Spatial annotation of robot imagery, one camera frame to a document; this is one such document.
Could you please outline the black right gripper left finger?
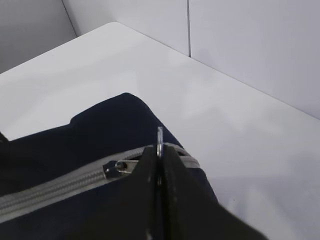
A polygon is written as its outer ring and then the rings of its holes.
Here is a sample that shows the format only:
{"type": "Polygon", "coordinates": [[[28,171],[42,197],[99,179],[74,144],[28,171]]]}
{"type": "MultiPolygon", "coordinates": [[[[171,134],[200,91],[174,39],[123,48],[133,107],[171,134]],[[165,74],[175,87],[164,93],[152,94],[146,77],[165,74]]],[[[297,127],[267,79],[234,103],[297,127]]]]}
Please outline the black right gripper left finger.
{"type": "Polygon", "coordinates": [[[99,208],[69,233],[67,239],[160,239],[156,165],[156,149],[146,147],[133,172],[120,180],[116,192],[101,201],[99,208]]]}

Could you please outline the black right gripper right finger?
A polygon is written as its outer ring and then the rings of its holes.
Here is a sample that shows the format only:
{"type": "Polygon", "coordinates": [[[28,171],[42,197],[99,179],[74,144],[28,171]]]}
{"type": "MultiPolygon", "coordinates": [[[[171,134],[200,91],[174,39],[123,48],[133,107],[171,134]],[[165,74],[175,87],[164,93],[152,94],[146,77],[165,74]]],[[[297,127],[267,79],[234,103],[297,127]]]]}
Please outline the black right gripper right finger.
{"type": "Polygon", "coordinates": [[[163,234],[166,240],[266,239],[209,195],[172,146],[164,146],[161,165],[163,234]]]}

